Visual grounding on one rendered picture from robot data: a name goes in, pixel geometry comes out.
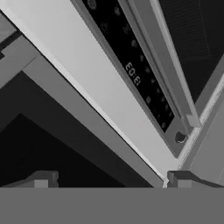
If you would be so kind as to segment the grey microwave oven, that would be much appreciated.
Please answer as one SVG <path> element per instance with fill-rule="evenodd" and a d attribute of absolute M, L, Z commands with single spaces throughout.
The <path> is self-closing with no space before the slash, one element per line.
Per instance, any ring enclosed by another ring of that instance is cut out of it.
<path fill-rule="evenodd" d="M 70 1 L 178 158 L 224 88 L 224 0 Z"/>

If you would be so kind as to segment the round microwave start button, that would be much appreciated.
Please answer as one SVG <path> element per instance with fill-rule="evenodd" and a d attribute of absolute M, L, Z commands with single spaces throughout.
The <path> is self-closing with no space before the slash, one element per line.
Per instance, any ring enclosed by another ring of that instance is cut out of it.
<path fill-rule="evenodd" d="M 177 132 L 175 135 L 175 142 L 178 144 L 183 143 L 187 139 L 187 135 L 183 134 L 182 132 Z"/>

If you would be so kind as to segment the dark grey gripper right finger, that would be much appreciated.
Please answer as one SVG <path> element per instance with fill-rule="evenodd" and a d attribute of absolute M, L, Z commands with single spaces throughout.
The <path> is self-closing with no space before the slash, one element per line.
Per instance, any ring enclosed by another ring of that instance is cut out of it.
<path fill-rule="evenodd" d="M 219 185 L 214 182 L 201 179 L 191 171 L 168 171 L 167 178 L 167 187 L 172 188 L 224 188 L 224 185 Z"/>

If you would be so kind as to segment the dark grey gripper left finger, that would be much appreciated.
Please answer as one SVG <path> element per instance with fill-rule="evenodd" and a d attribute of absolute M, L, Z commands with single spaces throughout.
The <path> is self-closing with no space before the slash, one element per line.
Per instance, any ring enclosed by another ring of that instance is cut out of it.
<path fill-rule="evenodd" d="M 58 188 L 58 179 L 56 171 L 35 171 L 28 178 L 2 185 L 2 188 Z"/>

